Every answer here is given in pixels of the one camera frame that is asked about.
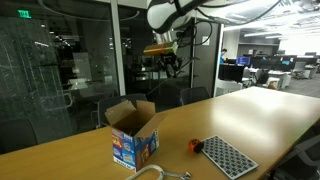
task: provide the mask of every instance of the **wooden table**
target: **wooden table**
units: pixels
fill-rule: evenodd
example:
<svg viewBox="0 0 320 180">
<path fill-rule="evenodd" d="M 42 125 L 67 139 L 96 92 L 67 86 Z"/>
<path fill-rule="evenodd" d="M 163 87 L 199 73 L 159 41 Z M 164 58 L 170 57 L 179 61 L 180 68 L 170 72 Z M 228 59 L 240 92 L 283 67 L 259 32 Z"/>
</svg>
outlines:
<svg viewBox="0 0 320 180">
<path fill-rule="evenodd" d="M 240 179 L 264 176 L 320 117 L 320 99 L 249 88 L 172 109 L 159 126 L 160 147 L 147 161 L 192 179 L 227 177 L 191 138 L 218 135 L 259 164 Z M 111 130 L 103 128 L 0 156 L 1 179 L 125 179 L 132 173 L 112 160 Z M 156 171 L 141 179 L 156 179 Z"/>
</svg>

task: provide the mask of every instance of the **ceiling light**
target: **ceiling light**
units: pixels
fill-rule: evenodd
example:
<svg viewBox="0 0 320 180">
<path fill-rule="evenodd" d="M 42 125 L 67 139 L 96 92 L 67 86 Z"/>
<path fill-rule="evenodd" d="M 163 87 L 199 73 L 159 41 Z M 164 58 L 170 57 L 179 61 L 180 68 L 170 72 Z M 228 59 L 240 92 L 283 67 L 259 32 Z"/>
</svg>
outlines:
<svg viewBox="0 0 320 180">
<path fill-rule="evenodd" d="M 311 12 L 311 13 L 304 13 L 304 14 L 291 14 L 291 15 L 281 16 L 281 17 L 277 17 L 277 18 L 269 18 L 269 19 L 264 19 L 264 20 L 260 20 L 260 21 L 254 21 L 252 23 L 249 23 L 246 25 L 241 25 L 241 26 L 229 26 L 229 27 L 225 27 L 223 29 L 223 31 L 230 31 L 230 30 L 236 30 L 236 29 L 242 29 L 242 28 L 264 27 L 264 26 L 267 26 L 268 24 L 274 24 L 275 22 L 284 22 L 286 24 L 290 24 L 290 23 L 292 24 L 293 22 L 297 22 L 300 19 L 315 17 L 315 16 L 319 16 L 319 15 L 320 15 L 319 12 Z"/>
<path fill-rule="evenodd" d="M 255 1 L 246 1 L 240 4 L 236 4 L 233 6 L 230 6 L 229 8 L 226 8 L 226 12 L 248 12 L 252 9 L 256 9 L 257 7 L 264 7 L 264 6 L 272 6 L 274 3 L 276 3 L 276 0 L 255 0 Z"/>
<path fill-rule="evenodd" d="M 263 36 L 263 35 L 269 35 L 269 34 L 277 34 L 278 31 L 268 31 L 268 32 L 259 32 L 259 33 L 249 33 L 245 34 L 244 37 L 251 37 L 251 36 Z"/>
<path fill-rule="evenodd" d="M 266 39 L 274 39 L 274 38 L 288 38 L 288 37 L 305 37 L 305 36 L 315 36 L 315 35 L 320 35 L 320 32 L 316 33 L 298 33 L 298 34 L 287 34 L 287 35 L 277 35 L 277 36 L 267 36 Z"/>
<path fill-rule="evenodd" d="M 314 56 L 298 55 L 297 58 L 313 58 Z"/>
</svg>

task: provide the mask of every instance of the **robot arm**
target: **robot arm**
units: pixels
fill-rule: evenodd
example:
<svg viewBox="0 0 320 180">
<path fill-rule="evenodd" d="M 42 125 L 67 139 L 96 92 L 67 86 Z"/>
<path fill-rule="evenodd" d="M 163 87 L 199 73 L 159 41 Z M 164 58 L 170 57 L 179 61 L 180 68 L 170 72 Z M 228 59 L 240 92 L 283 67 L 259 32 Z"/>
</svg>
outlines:
<svg viewBox="0 0 320 180">
<path fill-rule="evenodd" d="M 163 34 L 190 20 L 188 13 L 213 0 L 148 0 L 148 22 L 151 28 Z"/>
</svg>

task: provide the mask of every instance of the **black chair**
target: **black chair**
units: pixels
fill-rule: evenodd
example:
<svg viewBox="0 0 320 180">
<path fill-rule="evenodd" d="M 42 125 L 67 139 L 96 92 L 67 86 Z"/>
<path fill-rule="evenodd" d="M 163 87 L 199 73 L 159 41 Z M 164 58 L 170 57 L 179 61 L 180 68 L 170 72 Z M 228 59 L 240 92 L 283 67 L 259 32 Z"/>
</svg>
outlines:
<svg viewBox="0 0 320 180">
<path fill-rule="evenodd" d="M 37 145 L 29 119 L 14 119 L 0 123 L 0 154 Z"/>
<path fill-rule="evenodd" d="M 112 98 L 106 98 L 102 99 L 98 102 L 98 121 L 99 126 L 102 127 L 102 125 L 107 126 L 110 125 L 109 121 L 107 120 L 105 116 L 106 109 L 117 105 L 123 101 L 131 101 L 132 104 L 137 107 L 137 100 L 147 101 L 147 97 L 145 94 L 129 94 L 124 96 L 118 96 L 118 97 L 112 97 Z"/>
<path fill-rule="evenodd" d="M 210 95 L 205 87 L 186 88 L 180 91 L 182 105 L 187 105 L 209 99 Z"/>
<path fill-rule="evenodd" d="M 320 178 L 320 135 L 296 145 L 273 171 L 272 177 L 290 180 Z"/>
<path fill-rule="evenodd" d="M 255 86 L 261 87 L 268 82 L 269 79 L 269 70 L 259 69 L 256 74 L 256 83 Z"/>
</svg>

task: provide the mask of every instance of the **red item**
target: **red item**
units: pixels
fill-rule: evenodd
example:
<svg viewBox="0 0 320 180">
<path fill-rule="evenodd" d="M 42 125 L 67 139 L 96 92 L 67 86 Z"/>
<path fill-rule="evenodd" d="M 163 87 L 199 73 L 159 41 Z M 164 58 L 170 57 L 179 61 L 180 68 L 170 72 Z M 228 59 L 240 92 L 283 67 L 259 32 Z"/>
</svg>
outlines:
<svg viewBox="0 0 320 180">
<path fill-rule="evenodd" d="M 199 139 L 191 139 L 189 141 L 189 149 L 192 152 L 199 153 L 201 151 L 201 149 L 203 148 L 203 146 L 204 146 L 204 143 Z"/>
</svg>

